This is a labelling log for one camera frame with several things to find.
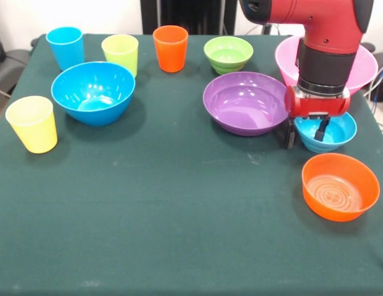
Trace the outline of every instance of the green bowl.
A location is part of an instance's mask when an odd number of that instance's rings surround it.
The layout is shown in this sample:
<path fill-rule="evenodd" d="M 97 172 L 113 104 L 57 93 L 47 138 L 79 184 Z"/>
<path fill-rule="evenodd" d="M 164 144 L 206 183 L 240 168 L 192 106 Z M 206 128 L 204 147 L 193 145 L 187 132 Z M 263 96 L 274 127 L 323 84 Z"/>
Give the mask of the green bowl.
<path fill-rule="evenodd" d="M 204 46 L 204 52 L 217 73 L 227 74 L 241 70 L 253 55 L 253 46 L 238 37 L 216 37 Z"/>

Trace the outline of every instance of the table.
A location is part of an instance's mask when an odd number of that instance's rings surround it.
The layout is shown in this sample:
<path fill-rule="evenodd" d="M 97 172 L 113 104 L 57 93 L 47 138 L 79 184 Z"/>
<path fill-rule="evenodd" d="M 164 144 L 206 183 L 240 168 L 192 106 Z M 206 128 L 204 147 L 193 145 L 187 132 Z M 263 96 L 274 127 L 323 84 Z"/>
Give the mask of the table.
<path fill-rule="evenodd" d="M 104 38 L 84 36 L 87 61 L 104 60 Z M 326 221 L 302 196 L 314 154 L 285 150 L 280 128 L 243 138 L 210 119 L 210 38 L 190 36 L 184 70 L 169 74 L 138 36 L 126 113 L 93 128 L 54 104 L 50 153 L 28 153 L 1 118 L 0 295 L 383 295 L 383 136 L 362 96 L 350 108 L 358 134 L 337 152 L 374 170 L 381 198 L 355 221 Z M 244 70 L 281 80 L 283 37 L 244 38 Z M 11 100 L 51 98 L 59 73 L 41 37 Z"/>

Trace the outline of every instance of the purple bowl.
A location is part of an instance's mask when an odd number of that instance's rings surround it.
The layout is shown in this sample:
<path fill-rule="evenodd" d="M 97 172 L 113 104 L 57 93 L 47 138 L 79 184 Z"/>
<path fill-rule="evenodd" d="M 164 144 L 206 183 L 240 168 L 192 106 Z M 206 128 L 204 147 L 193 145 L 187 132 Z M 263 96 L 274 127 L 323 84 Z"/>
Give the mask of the purple bowl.
<path fill-rule="evenodd" d="M 204 105 L 226 131 L 258 136 L 271 131 L 288 116 L 286 87 L 255 72 L 232 72 L 212 80 L 204 91 Z"/>

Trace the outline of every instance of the blue bowl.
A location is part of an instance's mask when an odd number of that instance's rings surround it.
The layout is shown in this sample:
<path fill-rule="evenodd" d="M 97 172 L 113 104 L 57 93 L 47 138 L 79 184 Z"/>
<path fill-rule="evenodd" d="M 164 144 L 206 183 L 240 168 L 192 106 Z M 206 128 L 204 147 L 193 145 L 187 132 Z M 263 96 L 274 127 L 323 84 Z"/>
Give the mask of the blue bowl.
<path fill-rule="evenodd" d="M 315 134 L 320 123 L 320 119 L 295 119 L 295 127 L 303 144 L 316 153 L 333 151 L 348 143 L 357 133 L 356 121 L 349 113 L 345 113 L 342 116 L 332 117 L 327 125 L 323 141 L 317 141 Z"/>
<path fill-rule="evenodd" d="M 91 126 L 108 125 L 118 119 L 134 90 L 132 73 L 108 62 L 73 66 L 51 85 L 54 100 L 74 119 Z"/>

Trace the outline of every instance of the plastic bowl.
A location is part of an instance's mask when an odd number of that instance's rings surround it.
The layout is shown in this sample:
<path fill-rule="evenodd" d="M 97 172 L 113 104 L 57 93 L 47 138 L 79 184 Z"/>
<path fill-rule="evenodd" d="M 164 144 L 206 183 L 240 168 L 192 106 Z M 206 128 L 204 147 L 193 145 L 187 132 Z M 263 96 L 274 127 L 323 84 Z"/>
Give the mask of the plastic bowl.
<path fill-rule="evenodd" d="M 252 57 L 253 46 L 242 38 L 222 36 L 206 42 L 204 52 L 221 75 L 241 70 Z"/>
<path fill-rule="evenodd" d="M 349 113 L 332 117 L 327 125 L 323 141 L 315 140 L 320 119 L 295 119 L 295 128 L 309 150 L 316 153 L 330 152 L 351 141 L 357 133 L 356 121 Z"/>
<path fill-rule="evenodd" d="M 295 65 L 299 45 L 299 36 L 282 41 L 275 51 L 276 63 L 282 73 L 286 86 L 296 85 L 299 69 Z M 363 46 L 359 46 L 346 87 L 355 94 L 364 85 L 370 83 L 377 74 L 377 62 L 374 56 Z"/>
<path fill-rule="evenodd" d="M 62 72 L 51 95 L 74 119 L 91 126 L 114 122 L 131 102 L 135 78 L 126 68 L 109 62 L 88 62 Z"/>
<path fill-rule="evenodd" d="M 303 196 L 319 216 L 351 221 L 369 210 L 380 194 L 379 181 L 362 162 L 343 154 L 312 157 L 302 170 Z"/>
<path fill-rule="evenodd" d="M 258 136 L 282 123 L 286 87 L 278 80 L 255 72 L 234 72 L 212 80 L 204 91 L 210 116 L 226 131 Z"/>

